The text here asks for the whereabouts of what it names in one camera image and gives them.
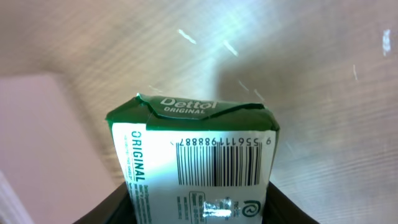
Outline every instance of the white label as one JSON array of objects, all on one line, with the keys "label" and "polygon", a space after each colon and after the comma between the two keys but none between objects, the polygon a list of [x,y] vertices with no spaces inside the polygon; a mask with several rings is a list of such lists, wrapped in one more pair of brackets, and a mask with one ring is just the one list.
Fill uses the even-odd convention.
[{"label": "white label", "polygon": [[262,222],[274,131],[112,133],[138,224]]}]

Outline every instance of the barcode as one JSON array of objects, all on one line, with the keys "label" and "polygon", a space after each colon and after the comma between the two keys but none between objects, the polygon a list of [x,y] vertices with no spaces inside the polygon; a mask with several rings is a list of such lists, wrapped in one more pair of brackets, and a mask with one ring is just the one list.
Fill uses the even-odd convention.
[{"label": "barcode", "polygon": [[260,183],[262,144],[176,145],[179,185],[228,187]]}]

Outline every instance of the green packaging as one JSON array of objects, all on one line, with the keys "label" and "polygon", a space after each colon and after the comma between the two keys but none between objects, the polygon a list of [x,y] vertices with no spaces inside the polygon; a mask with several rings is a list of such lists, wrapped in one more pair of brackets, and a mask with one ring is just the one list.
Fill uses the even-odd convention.
[{"label": "green packaging", "polygon": [[258,223],[279,125],[260,103],[137,94],[106,120],[138,223]]}]

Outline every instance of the soap package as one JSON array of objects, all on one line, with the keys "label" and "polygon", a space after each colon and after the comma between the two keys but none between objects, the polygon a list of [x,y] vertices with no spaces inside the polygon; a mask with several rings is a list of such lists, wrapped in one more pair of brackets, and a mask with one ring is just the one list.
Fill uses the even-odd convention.
[{"label": "soap package", "polygon": [[106,120],[137,223],[262,223],[279,133],[263,104],[137,94]]}]

